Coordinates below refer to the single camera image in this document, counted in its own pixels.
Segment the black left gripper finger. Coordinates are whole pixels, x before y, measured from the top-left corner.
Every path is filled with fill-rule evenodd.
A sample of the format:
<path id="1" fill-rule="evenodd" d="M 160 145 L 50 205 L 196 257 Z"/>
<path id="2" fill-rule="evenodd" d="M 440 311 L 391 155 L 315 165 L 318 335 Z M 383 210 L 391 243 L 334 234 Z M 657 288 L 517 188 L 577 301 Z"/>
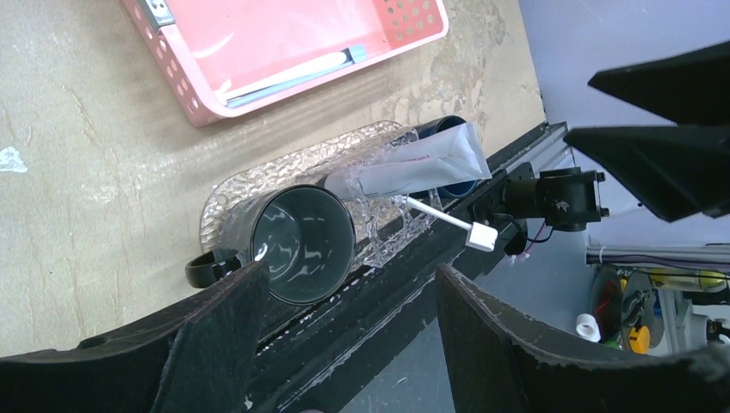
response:
<path id="1" fill-rule="evenodd" d="M 729 214 L 729 126 L 574 128 L 565 142 L 665 222 Z"/>
<path id="2" fill-rule="evenodd" d="M 726 412 L 729 349 L 633 354 L 557 330 L 453 267 L 436 269 L 437 319 L 459 412 Z"/>
<path id="3" fill-rule="evenodd" d="M 729 43 L 599 71 L 588 85 L 678 125 L 727 125 Z"/>
<path id="4" fill-rule="evenodd" d="M 116 330 L 1 360 L 4 412 L 243 412 L 269 293 L 252 263 Z"/>

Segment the dark blue mug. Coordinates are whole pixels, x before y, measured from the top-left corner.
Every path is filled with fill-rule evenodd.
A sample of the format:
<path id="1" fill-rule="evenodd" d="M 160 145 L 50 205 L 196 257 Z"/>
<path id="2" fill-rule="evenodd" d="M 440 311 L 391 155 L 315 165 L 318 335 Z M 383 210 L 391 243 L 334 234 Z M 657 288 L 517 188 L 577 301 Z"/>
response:
<path id="1" fill-rule="evenodd" d="M 436 151 L 436 189 L 443 200 L 465 198 L 478 182 L 492 178 L 472 122 L 449 115 L 418 125 L 415 131 L 419 143 Z"/>

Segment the pink perforated plastic basket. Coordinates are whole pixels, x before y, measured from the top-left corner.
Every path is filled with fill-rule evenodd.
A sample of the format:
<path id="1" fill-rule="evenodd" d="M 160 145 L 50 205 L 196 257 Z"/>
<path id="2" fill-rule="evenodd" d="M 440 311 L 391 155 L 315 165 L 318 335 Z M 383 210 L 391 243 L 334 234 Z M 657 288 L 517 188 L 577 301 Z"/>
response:
<path id="1" fill-rule="evenodd" d="M 128 1 L 129 15 L 196 127 L 238 118 L 441 39 L 440 1 Z M 330 52 L 363 45 L 361 63 L 229 108 L 236 89 Z"/>

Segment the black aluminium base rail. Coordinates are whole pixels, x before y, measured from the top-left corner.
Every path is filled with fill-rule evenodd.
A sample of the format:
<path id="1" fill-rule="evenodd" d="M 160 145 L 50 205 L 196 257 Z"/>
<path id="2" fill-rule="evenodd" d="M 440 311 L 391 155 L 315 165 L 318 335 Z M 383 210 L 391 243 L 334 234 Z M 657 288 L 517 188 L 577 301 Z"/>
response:
<path id="1" fill-rule="evenodd" d="M 450 412 L 449 376 L 436 319 L 435 269 L 470 279 L 523 270 L 562 234 L 538 219 L 501 222 L 492 253 L 467 250 L 462 233 L 435 223 L 382 268 L 361 267 L 323 303 L 276 306 L 253 364 L 246 412 Z"/>

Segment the dark green mug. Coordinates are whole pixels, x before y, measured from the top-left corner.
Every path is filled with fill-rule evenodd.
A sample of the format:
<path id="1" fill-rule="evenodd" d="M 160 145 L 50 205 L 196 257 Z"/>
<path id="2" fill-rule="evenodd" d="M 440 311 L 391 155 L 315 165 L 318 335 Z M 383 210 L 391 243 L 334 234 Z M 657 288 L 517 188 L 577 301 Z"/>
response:
<path id="1" fill-rule="evenodd" d="M 269 292 L 290 305 L 313 305 L 346 280 L 355 258 L 350 212 L 331 191 L 293 185 L 250 197 L 225 213 L 219 242 L 185 267 L 205 288 L 252 262 L 269 266 Z"/>

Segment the clear textured oval tray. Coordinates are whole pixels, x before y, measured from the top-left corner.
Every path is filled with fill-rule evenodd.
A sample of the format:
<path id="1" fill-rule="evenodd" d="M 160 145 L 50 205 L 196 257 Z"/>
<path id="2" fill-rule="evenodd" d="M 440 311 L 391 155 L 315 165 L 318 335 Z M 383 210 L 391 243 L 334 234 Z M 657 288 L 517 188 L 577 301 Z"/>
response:
<path id="1" fill-rule="evenodd" d="M 220 226 L 226 212 L 241 200 L 274 188 L 286 187 L 310 168 L 337 158 L 340 152 L 354 149 L 381 134 L 393 133 L 402 127 L 396 121 L 379 120 L 240 171 L 214 185 L 201 212 L 201 251 L 207 252 L 219 242 Z"/>

